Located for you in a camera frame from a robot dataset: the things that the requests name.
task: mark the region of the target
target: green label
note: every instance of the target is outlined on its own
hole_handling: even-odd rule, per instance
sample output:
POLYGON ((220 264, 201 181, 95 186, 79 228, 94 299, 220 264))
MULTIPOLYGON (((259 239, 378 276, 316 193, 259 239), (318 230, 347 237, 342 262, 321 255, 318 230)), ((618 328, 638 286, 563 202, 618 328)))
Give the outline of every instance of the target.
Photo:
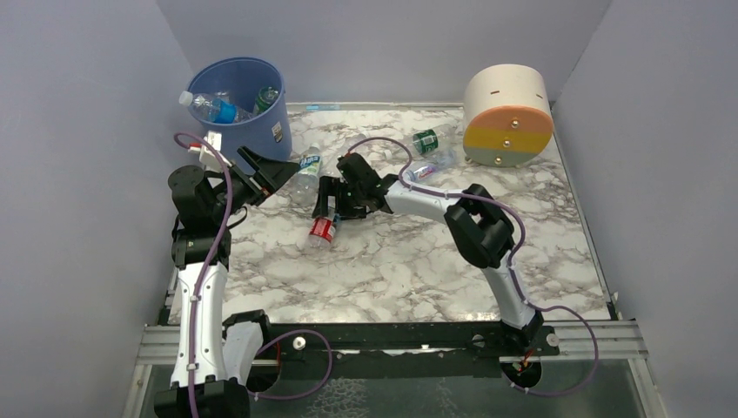
POLYGON ((422 155, 438 148, 438 135, 436 135, 433 129, 418 132, 413 135, 413 143, 415 144, 415 149, 422 155))

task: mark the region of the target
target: white cylinder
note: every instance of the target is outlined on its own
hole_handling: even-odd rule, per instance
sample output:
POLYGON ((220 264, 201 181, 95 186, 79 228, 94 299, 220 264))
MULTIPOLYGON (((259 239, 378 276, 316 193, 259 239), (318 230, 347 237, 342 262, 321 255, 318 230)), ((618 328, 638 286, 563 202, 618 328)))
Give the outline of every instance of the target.
POLYGON ((501 64, 475 75, 464 94, 464 151, 478 163, 509 167, 538 155, 554 132, 543 77, 501 64))

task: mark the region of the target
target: yellow stripe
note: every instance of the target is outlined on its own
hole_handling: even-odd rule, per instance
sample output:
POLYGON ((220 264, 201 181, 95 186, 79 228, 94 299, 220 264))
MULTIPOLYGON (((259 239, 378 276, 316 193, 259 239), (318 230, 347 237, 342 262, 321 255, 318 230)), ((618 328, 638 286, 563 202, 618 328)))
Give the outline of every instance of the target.
POLYGON ((546 148, 550 138, 550 132, 502 131, 469 126, 464 133, 464 146, 538 154, 546 148), (507 148, 503 145, 506 140, 510 141, 510 146, 507 148))

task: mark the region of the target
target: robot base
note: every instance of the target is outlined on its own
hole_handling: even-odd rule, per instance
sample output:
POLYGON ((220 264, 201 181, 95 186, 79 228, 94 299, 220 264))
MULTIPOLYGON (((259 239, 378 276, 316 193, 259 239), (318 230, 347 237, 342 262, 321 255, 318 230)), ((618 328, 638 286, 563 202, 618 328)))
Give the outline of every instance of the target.
MULTIPOLYGON (((209 381, 195 386, 199 415, 249 418, 249 394, 235 381, 209 381)), ((187 387, 157 392, 154 411, 159 418, 191 416, 187 387)))

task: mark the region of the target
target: bottle cap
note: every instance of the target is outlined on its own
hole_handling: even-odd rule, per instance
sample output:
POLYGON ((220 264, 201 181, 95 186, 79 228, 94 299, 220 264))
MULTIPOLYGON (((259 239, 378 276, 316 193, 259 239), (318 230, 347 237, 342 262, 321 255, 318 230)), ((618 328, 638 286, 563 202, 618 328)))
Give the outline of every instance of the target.
POLYGON ((182 106, 189 106, 192 104, 192 93, 189 91, 182 91, 182 94, 179 95, 179 104, 182 106))

